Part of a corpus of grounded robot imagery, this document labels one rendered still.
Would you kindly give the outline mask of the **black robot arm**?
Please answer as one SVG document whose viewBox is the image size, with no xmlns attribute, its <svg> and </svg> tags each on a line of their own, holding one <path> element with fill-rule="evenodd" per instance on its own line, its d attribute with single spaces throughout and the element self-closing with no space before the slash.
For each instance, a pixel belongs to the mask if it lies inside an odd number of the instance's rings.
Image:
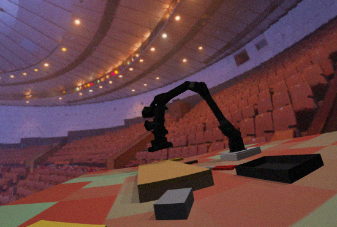
<svg viewBox="0 0 337 227">
<path fill-rule="evenodd" d="M 154 100 L 150 104 L 150 107 L 143 107 L 142 115 L 144 118 L 153 118 L 155 116 L 165 117 L 165 110 L 168 110 L 166 104 L 172 98 L 178 96 L 179 94 L 191 90 L 198 93 L 209 105 L 212 112 L 219 121 L 220 126 L 218 128 L 221 130 L 222 134 L 227 136 L 229 141 L 229 152 L 239 152 L 242 150 L 247 150 L 244 147 L 243 139 L 241 137 L 241 132 L 237 131 L 235 127 L 225 118 L 225 116 L 220 111 L 218 105 L 214 102 L 210 95 L 208 87 L 205 82 L 190 82 L 185 81 L 176 88 L 166 92 L 158 94 L 154 97 Z M 156 105 L 157 104 L 157 105 Z"/>
</svg>

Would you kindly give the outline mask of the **tan wooden panel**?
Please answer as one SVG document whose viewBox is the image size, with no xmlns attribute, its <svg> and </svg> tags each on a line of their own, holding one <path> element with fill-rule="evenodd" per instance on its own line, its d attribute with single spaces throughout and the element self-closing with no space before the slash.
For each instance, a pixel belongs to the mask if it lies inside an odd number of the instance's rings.
<svg viewBox="0 0 337 227">
<path fill-rule="evenodd" d="M 167 190 L 208 188 L 214 186 L 213 180 L 211 169 L 173 160 L 138 165 L 139 201 L 158 200 Z"/>
</svg>

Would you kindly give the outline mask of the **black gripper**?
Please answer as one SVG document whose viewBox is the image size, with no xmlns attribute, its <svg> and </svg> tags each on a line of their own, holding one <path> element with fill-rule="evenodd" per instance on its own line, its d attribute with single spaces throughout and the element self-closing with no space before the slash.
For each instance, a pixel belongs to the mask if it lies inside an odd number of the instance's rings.
<svg viewBox="0 0 337 227">
<path fill-rule="evenodd" d="M 168 130 L 165 129 L 165 126 L 164 126 L 164 122 L 165 122 L 164 117 L 155 116 L 154 121 L 155 123 L 150 123 L 148 125 L 148 129 L 149 130 L 153 129 L 153 131 L 151 132 L 154 134 L 156 145 L 158 145 L 160 138 L 168 134 Z"/>
</svg>

